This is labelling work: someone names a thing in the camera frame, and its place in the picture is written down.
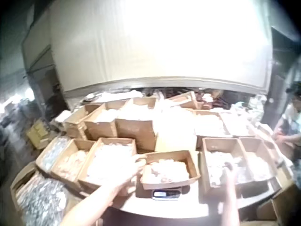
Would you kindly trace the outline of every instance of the hand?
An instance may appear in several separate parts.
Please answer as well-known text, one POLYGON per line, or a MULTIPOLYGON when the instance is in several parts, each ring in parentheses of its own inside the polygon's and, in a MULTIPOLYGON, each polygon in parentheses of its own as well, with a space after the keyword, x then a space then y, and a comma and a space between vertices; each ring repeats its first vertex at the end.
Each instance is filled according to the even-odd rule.
POLYGON ((275 140, 277 142, 284 143, 286 141, 286 137, 283 136, 283 135, 276 135, 276 139, 275 140))
POLYGON ((119 170, 116 170, 117 173, 112 175, 114 185, 122 188, 129 183, 134 176, 143 170, 146 164, 144 158, 145 155, 137 154, 119 166, 119 170))
POLYGON ((226 175, 226 189, 227 191, 235 190, 237 170, 230 162, 225 163, 224 174, 226 175))
POLYGON ((273 139, 276 139, 277 136, 279 136, 279 135, 281 135, 281 136, 284 135, 284 133, 282 132, 281 129, 278 129, 276 132, 274 132, 273 135, 272 135, 272 138, 273 138, 273 139))

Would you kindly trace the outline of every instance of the person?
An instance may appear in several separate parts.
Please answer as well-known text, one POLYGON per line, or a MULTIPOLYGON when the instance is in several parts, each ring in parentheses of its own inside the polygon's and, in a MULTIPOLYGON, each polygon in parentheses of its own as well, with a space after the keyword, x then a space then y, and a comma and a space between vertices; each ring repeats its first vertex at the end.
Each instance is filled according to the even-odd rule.
MULTIPOLYGON (((119 191, 136 176, 146 164, 139 155, 134 156, 128 164, 123 166, 119 175, 108 184, 101 186, 90 196, 82 200, 63 218, 61 226, 89 226, 97 221, 110 206, 119 191)), ((222 214, 222 226, 239 226, 239 214, 235 190, 236 170, 229 164, 224 168, 226 176, 225 201, 222 214)))
POLYGON ((135 155, 129 161, 125 161, 122 170, 116 175, 111 175, 111 181, 99 187, 66 214, 61 226, 89 226, 95 223, 121 189, 141 172, 146 164, 143 158, 143 155, 135 155))
POLYGON ((226 176, 225 200, 222 209, 222 226, 239 226, 239 212, 236 197, 236 174, 237 170, 231 163, 224 167, 224 175, 226 176))
POLYGON ((301 81, 294 82, 286 93, 292 95, 292 101, 274 128, 272 137, 281 152, 295 160, 301 154, 301 81))

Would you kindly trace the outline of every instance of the cardboard tray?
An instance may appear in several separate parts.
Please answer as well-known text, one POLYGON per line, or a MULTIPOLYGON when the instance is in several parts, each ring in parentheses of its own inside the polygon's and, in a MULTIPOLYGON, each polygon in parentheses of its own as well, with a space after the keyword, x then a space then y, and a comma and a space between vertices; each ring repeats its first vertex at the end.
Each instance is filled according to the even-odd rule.
POLYGON ((221 116, 223 122, 225 123, 227 130, 233 137, 255 137, 257 135, 255 132, 255 129, 251 125, 251 123, 249 123, 247 120, 243 120, 243 119, 239 118, 239 116, 236 113, 222 112, 222 113, 220 113, 220 116, 221 116), (232 114, 233 117, 237 117, 237 121, 236 120, 234 120, 234 121, 226 120, 226 118, 223 116, 224 114, 232 114), (249 134, 248 135, 236 134, 235 131, 231 131, 230 123, 239 123, 239 124, 243 123, 246 126, 246 128, 248 129, 249 134))
POLYGON ((21 211, 17 199, 16 199, 16 193, 19 191, 19 189, 25 185, 31 178, 32 176, 37 173, 37 167, 34 163, 34 161, 30 162, 27 164, 21 171, 17 174, 15 179, 10 185, 10 195, 11 199, 13 201, 14 207, 17 212, 21 211))
POLYGON ((147 175, 150 173, 150 165, 146 165, 143 170, 143 176, 141 177, 141 183, 145 190, 154 189, 166 189, 173 187, 181 187, 191 185, 198 180, 200 177, 199 171, 194 164, 191 153, 189 151, 174 151, 174 152, 156 152, 146 154, 146 163, 157 161, 160 159, 173 159, 175 161, 182 161, 186 164, 187 171, 189 172, 189 179, 180 182, 172 183, 160 183, 160 184, 150 184, 147 181, 147 175))
POLYGON ((281 151, 273 140, 272 141, 264 140, 263 143, 266 146, 266 148, 269 150, 269 153, 275 163, 280 163, 283 161, 283 157, 281 156, 281 151))
POLYGON ((217 117, 219 117, 221 119, 221 121, 224 124, 224 129, 225 132, 227 133, 224 136, 207 136, 206 134, 197 134, 197 148, 201 148, 202 147, 202 139, 206 138, 206 137, 210 137, 210 138, 232 138, 233 136, 230 134, 230 132, 228 131, 228 128, 226 126, 226 124, 224 123, 221 115, 218 112, 212 112, 212 111, 208 111, 208 110, 194 110, 195 115, 216 115, 217 117))
POLYGON ((98 140, 98 138, 100 137, 118 137, 115 119, 111 122, 94 121, 102 113, 103 110, 119 110, 126 103, 127 101, 125 100, 106 102, 85 118, 84 122, 89 134, 91 135, 92 140, 98 140))
POLYGON ((199 109, 197 98, 193 91, 171 97, 168 100, 177 102, 175 105, 179 105, 183 108, 199 109))
POLYGON ((155 97, 137 97, 130 99, 126 108, 135 105, 148 105, 150 109, 156 109, 154 112, 154 119, 147 121, 116 119, 116 128, 119 137, 132 138, 136 140, 137 149, 148 150, 153 152, 155 150, 157 132, 154 129, 154 120, 157 119, 159 109, 156 107, 157 98, 155 97))
POLYGON ((50 175, 53 178, 64 182, 68 187, 76 191, 82 190, 78 182, 79 175, 77 175, 74 180, 66 179, 60 175, 59 166, 66 157, 71 156, 72 154, 76 153, 79 150, 85 150, 89 152, 95 143, 96 143, 95 141, 90 141, 90 140, 80 140, 80 139, 71 140, 71 142, 67 145, 65 150, 59 156, 59 158, 55 161, 54 165, 51 168, 50 175))
POLYGON ((224 192, 223 186, 213 186, 210 182, 209 170, 207 166, 207 156, 208 152, 224 152, 231 153, 233 157, 242 157, 245 162, 245 166, 247 168, 247 172, 250 178, 250 182, 236 184, 236 188, 244 188, 248 187, 251 183, 253 183, 253 174, 250 170, 248 161, 246 159, 245 150, 241 144, 241 142, 237 138, 204 138, 203 139, 203 152, 200 155, 200 166, 201 166, 201 174, 203 178, 203 189, 206 195, 210 196, 222 196, 224 192))
POLYGON ((99 138, 98 141, 91 148, 91 150, 86 158, 86 161, 79 172, 78 181, 79 181, 80 185, 83 186, 83 188, 86 187, 89 190, 89 188, 97 189, 101 186, 101 185, 93 184, 93 183, 86 181, 88 167, 91 165, 91 163, 95 157, 95 152, 98 149, 98 147, 100 147, 103 144, 109 145, 109 144, 117 144, 117 143, 124 144, 124 145, 132 144, 132 148, 133 148, 132 156, 134 156, 137 153, 135 140, 133 140, 133 139, 129 139, 129 138, 99 138))
POLYGON ((54 146, 54 144, 57 142, 57 139, 59 138, 59 136, 57 136, 56 138, 54 138, 48 145, 47 145, 47 147, 45 147, 45 149, 42 151, 42 153, 38 156, 38 158, 36 159, 36 165, 42 170, 42 171, 44 171, 45 173, 50 173, 50 171, 51 171, 51 169, 50 169, 50 171, 48 172, 48 171, 46 171, 44 168, 43 168, 43 165, 42 165, 42 161, 43 161, 43 158, 44 158, 44 156, 46 155, 46 153, 48 153, 51 149, 52 149, 52 147, 54 146))
POLYGON ((67 136, 84 140, 89 139, 89 134, 87 132, 86 125, 84 124, 84 120, 98 107, 100 107, 100 104, 84 105, 65 119, 63 125, 67 136))
POLYGON ((265 162, 268 163, 271 172, 271 177, 266 178, 265 180, 269 180, 277 175, 277 167, 271 156, 270 150, 267 148, 267 146, 264 144, 264 142, 261 139, 251 138, 251 137, 241 137, 240 141, 246 151, 247 157, 256 155, 257 157, 261 157, 265 162))

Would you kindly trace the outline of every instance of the open cardboard box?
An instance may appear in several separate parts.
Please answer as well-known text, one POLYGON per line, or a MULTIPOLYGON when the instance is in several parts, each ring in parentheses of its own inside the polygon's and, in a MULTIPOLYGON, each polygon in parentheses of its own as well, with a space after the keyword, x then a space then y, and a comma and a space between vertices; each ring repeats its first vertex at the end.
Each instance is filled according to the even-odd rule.
POLYGON ((88 171, 88 168, 91 165, 93 159, 95 158, 95 152, 97 151, 97 149, 102 145, 109 145, 109 144, 122 144, 122 145, 132 144, 132 156, 134 156, 137 153, 135 140, 133 140, 133 139, 129 139, 129 138, 99 138, 98 141, 95 143, 95 145, 93 145, 93 147, 91 148, 91 150, 86 158, 86 161, 79 172, 78 181, 82 186, 84 186, 84 187, 86 186, 86 187, 92 188, 92 189, 97 189, 101 186, 101 184, 93 184, 86 180, 87 171, 88 171))
POLYGON ((84 105, 65 119, 63 124, 67 136, 84 140, 89 139, 89 134, 87 132, 86 125, 84 124, 84 120, 98 107, 100 107, 100 104, 84 105))
POLYGON ((221 116, 223 122, 225 123, 227 130, 233 137, 255 137, 256 136, 255 129, 251 125, 251 123, 249 123, 246 119, 242 119, 242 117, 239 117, 236 113, 229 112, 229 111, 222 112, 222 113, 220 113, 220 116, 221 116), (227 120, 227 117, 225 116, 227 114, 231 114, 231 116, 233 117, 233 120, 231 120, 231 121, 227 120), (234 131, 234 130, 232 131, 231 125, 234 123, 246 127, 246 129, 248 130, 248 134, 241 135, 241 134, 237 134, 237 131, 234 131))
POLYGON ((130 99, 125 108, 130 108, 131 105, 147 105, 149 109, 154 109, 152 120, 127 120, 116 119, 117 133, 119 137, 132 138, 136 140, 137 149, 153 152, 155 150, 157 131, 155 129, 155 121, 157 120, 159 108, 155 97, 136 97, 130 99))
POLYGON ((212 136, 212 135, 207 135, 206 133, 204 133, 204 134, 198 134, 197 130, 196 130, 197 148, 202 147, 202 139, 206 138, 206 137, 211 137, 211 138, 219 138, 219 137, 222 137, 222 138, 231 138, 232 137, 232 135, 228 131, 228 128, 227 128, 226 124, 224 123, 221 115, 218 112, 212 112, 212 111, 208 111, 208 110, 195 110, 194 113, 195 113, 196 117, 197 117, 198 114, 200 114, 200 115, 216 115, 223 122, 224 130, 226 132, 226 134, 224 136, 220 136, 220 135, 212 136))
POLYGON ((112 121, 102 121, 102 122, 95 122, 97 117, 102 113, 104 110, 121 109, 127 102, 125 100, 116 100, 116 101, 109 101, 101 105, 95 111, 93 111, 85 120, 85 125, 91 138, 93 140, 98 140, 100 137, 118 137, 115 119, 112 121))
POLYGON ((38 173, 38 169, 34 161, 32 161, 29 164, 27 164, 23 169, 21 169, 21 171, 17 174, 17 176, 10 185, 11 199, 17 212, 21 211, 21 209, 18 205, 16 194, 36 173, 38 173))
POLYGON ((55 161, 54 165, 52 166, 51 173, 50 173, 51 176, 55 179, 58 179, 58 180, 64 182, 65 184, 67 184, 68 187, 70 187, 76 191, 80 191, 81 187, 78 182, 79 173, 75 177, 74 180, 69 180, 69 179, 61 176, 60 171, 59 171, 59 166, 60 166, 60 164, 62 164, 62 162, 64 161, 64 159, 66 157, 70 157, 72 154, 78 152, 79 150, 84 150, 85 152, 89 152, 95 143, 96 143, 95 141, 90 141, 90 140, 73 139, 67 145, 67 147, 65 148, 63 153, 59 156, 59 158, 55 161))
POLYGON ((203 187, 206 195, 222 196, 224 192, 223 186, 214 186, 211 184, 209 169, 207 166, 208 152, 224 152, 231 153, 233 158, 241 157, 247 169, 247 177, 249 181, 241 184, 236 184, 236 188, 243 188, 253 182, 253 175, 246 160, 244 149, 237 138, 204 138, 203 139, 203 157, 201 158, 201 172, 203 178, 203 187))
POLYGON ((174 101, 174 106, 178 105, 183 108, 199 109, 197 98, 193 91, 171 97, 168 100, 174 101))
POLYGON ((44 167, 43 167, 43 159, 45 157, 45 155, 52 150, 53 146, 56 144, 57 140, 58 140, 59 136, 57 136, 56 138, 54 138, 48 145, 47 147, 42 151, 42 153, 38 156, 38 158, 36 159, 36 165, 42 170, 44 171, 45 173, 50 173, 51 171, 51 168, 50 170, 46 170, 44 167))
POLYGON ((261 139, 251 138, 251 137, 241 137, 240 141, 246 151, 247 158, 252 158, 254 156, 261 157, 269 165, 271 176, 266 178, 265 180, 269 180, 274 176, 276 176, 277 167, 275 165, 275 162, 271 156, 270 150, 267 148, 267 146, 264 144, 264 142, 261 139))
POLYGON ((156 152, 146 154, 146 166, 143 170, 143 176, 141 177, 141 183, 145 190, 154 190, 154 189, 166 189, 173 187, 181 187, 191 185, 198 180, 200 177, 199 171, 194 164, 192 156, 189 151, 174 151, 174 152, 156 152), (189 179, 179 182, 172 183, 160 183, 153 184, 148 182, 148 176, 151 174, 151 166, 148 163, 158 161, 160 159, 173 159, 175 161, 182 161, 186 164, 187 171, 189 173, 189 179))
POLYGON ((299 208, 300 201, 300 191, 297 185, 290 180, 272 199, 257 208, 257 219, 277 220, 281 226, 288 225, 296 208, 299 208))

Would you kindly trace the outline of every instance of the scale display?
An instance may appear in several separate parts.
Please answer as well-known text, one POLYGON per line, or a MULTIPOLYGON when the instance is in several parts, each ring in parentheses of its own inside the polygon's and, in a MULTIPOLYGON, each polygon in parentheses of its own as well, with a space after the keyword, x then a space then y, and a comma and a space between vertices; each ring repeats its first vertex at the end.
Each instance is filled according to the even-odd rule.
POLYGON ((177 189, 168 189, 168 190, 154 190, 152 192, 152 198, 154 200, 166 200, 173 201, 177 200, 182 193, 181 188, 177 189))

